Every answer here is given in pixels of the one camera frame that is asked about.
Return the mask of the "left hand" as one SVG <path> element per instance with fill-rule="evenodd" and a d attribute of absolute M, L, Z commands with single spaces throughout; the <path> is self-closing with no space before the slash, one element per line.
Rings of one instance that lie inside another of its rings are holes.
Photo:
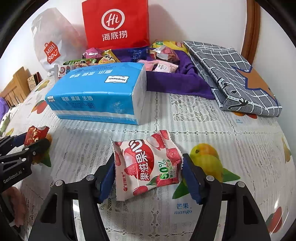
<path fill-rule="evenodd" d="M 12 204 L 14 210 L 15 225 L 20 227 L 23 225 L 26 216 L 26 201 L 21 192 L 14 186 L 8 188 L 2 193 L 3 197 L 7 197 Z"/>

